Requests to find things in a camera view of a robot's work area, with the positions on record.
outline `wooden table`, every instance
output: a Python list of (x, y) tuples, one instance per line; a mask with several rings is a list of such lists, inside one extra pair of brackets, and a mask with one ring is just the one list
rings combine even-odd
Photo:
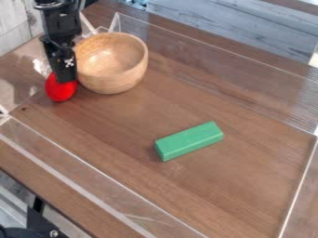
[[(150, 68), (134, 90), (105, 96), (81, 88), (62, 104), (39, 92), (11, 115), (206, 236), (276, 237), (316, 142), (294, 126), (312, 132), (317, 125), (317, 71), (117, 3), (99, 1), (85, 13), (99, 26), (110, 24), (117, 11), (262, 63), (151, 31)], [(189, 46), (187, 55), (166, 49), (178, 39)], [(18, 91), (26, 84), (42, 84), (43, 76), (30, 64), (18, 60), (12, 66), (22, 50), (28, 62), (34, 59), (26, 50), (34, 44), (0, 59), (2, 79)], [(154, 141), (206, 121), (218, 123), (225, 141), (162, 163)], [(94, 236), (141, 237), (3, 142), (0, 151), (2, 169)], [(50, 156), (43, 154), (47, 163)], [(56, 166), (74, 176), (67, 172), (71, 165), (62, 161)], [(76, 179), (90, 185), (85, 173)]]

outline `red ball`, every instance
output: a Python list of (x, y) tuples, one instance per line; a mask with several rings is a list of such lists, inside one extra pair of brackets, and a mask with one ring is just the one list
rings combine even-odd
[(75, 95), (78, 85), (78, 80), (60, 84), (56, 80), (55, 73), (51, 73), (44, 82), (46, 94), (54, 101), (66, 101)]

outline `bowl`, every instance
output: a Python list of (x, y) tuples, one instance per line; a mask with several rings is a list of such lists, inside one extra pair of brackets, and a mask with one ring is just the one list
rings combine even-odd
[(76, 45), (79, 81), (101, 94), (130, 90), (149, 66), (145, 42), (127, 33), (99, 33)]

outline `green rectangular block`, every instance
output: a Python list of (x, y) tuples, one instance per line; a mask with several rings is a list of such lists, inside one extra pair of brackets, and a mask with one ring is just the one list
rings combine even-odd
[(162, 161), (194, 152), (223, 139), (223, 133), (214, 122), (205, 123), (155, 141), (155, 150)]

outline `clear plastic panel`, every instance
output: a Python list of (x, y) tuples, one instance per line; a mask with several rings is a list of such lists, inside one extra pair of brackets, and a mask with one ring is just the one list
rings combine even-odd
[(145, 237), (206, 237), (10, 116), (0, 116), (0, 140)]
[(110, 32), (130, 33), (143, 39), (150, 49), (151, 68), (231, 99), (242, 107), (312, 134), (316, 132), (314, 68), (302, 77), (121, 13), (115, 14)]

